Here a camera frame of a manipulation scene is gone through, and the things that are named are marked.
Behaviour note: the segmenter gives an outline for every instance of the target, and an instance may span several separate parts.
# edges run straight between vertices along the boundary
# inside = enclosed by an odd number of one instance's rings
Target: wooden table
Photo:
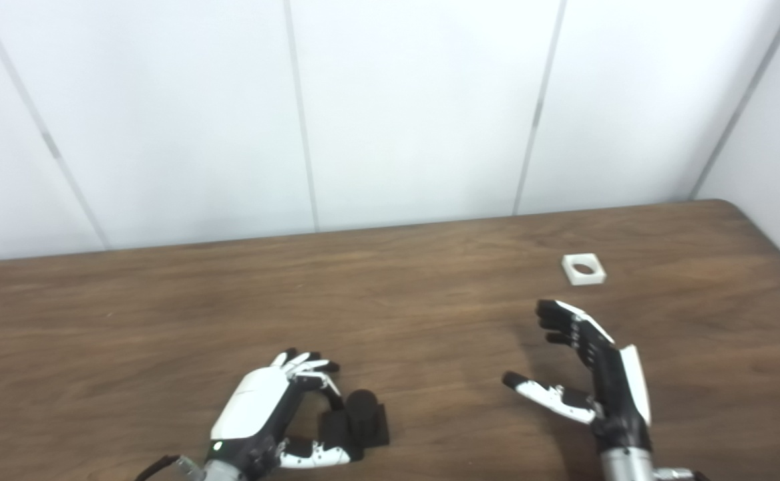
[[[605,284],[567,283],[561,256],[585,252]],[[638,345],[659,466],[780,479],[780,253],[719,201],[0,262],[0,479],[202,460],[238,380],[292,346],[375,391],[392,444],[278,479],[600,479],[588,428],[500,383],[590,387],[543,342],[540,298]],[[309,398],[292,432],[324,408]]]

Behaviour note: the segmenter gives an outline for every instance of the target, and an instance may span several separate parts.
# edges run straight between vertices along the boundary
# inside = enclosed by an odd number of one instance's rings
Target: black fingertip
[[[548,332],[548,334],[545,335],[545,340],[551,344],[571,345],[571,338],[567,335],[559,334],[558,332]]]
[[[539,326],[565,334],[571,329],[571,323],[574,322],[574,314],[559,305],[557,301],[539,301],[536,314],[540,317]]]
[[[515,389],[519,385],[526,383],[529,380],[530,378],[526,377],[526,375],[518,374],[515,371],[506,371],[506,373],[503,374],[503,384],[511,387],[512,389]]]
[[[559,304],[557,304],[552,299],[539,299],[539,301],[536,303],[536,314],[539,317],[543,317],[544,315],[551,313],[551,311],[559,308]]]
[[[551,317],[542,317],[539,319],[539,326],[548,331],[561,331],[563,322],[551,319]]]
[[[328,361],[326,365],[316,369],[316,371],[339,372],[339,364],[335,363],[334,361]]]

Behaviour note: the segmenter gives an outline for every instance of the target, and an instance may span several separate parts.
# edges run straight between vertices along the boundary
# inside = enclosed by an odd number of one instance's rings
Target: robotic hand
[[[165,456],[136,481],[173,462],[188,481],[255,481],[278,466],[311,469],[362,460],[363,448],[388,442],[383,406],[371,392],[359,390],[349,396],[347,408],[328,375],[338,370],[319,353],[280,353],[271,365],[242,378],[212,427],[203,468],[185,456]],[[318,441],[286,435],[309,391],[322,393],[331,408]]]
[[[546,340],[570,346],[592,372],[594,395],[571,387],[551,386],[507,371],[503,383],[556,414],[589,424],[607,481],[695,479],[700,472],[652,465],[652,423],[640,357],[631,345],[617,349],[613,338],[589,314],[560,301],[539,301],[539,325]]]

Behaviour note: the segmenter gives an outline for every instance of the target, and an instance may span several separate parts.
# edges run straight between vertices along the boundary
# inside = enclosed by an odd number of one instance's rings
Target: robot finger
[[[286,351],[277,354],[277,357],[275,357],[275,359],[271,361],[271,366],[280,367],[283,365],[283,363],[287,362],[287,360],[290,360],[293,357],[295,357],[295,354],[297,353],[298,351],[295,350],[294,347],[289,347],[289,349],[287,349]]]
[[[336,372],[339,371],[338,363],[332,362],[328,359],[320,360],[308,360],[296,365],[290,369],[286,374],[298,374],[303,371],[316,371],[316,372]]]
[[[564,344],[566,346],[572,345],[570,336],[559,332],[548,332],[548,334],[545,335],[545,339],[551,344]]]
[[[341,447],[326,448],[323,442],[290,438],[280,454],[280,467],[285,469],[313,469],[351,462],[350,455]]]
[[[336,387],[336,384],[334,384],[334,381],[328,374],[325,374],[324,372],[304,371],[295,374],[295,379],[302,383],[305,390],[320,391],[328,398],[331,409],[334,411],[345,408],[342,394],[339,393],[338,387]]]
[[[283,371],[290,371],[290,369],[294,368],[296,365],[310,359],[311,355],[313,355],[313,353],[301,353],[295,356],[295,358],[290,359],[289,362],[284,363],[281,369],[283,369]]]
[[[577,389],[537,383],[512,371],[503,374],[503,384],[569,420],[590,424],[597,415],[597,406],[592,396]]]
[[[546,299],[542,299],[536,307],[536,314],[539,317],[539,326],[542,326],[542,329],[548,329],[548,331],[559,331],[565,335],[571,334],[571,325],[574,323],[574,312],[568,307],[573,306],[559,301],[547,301]]]

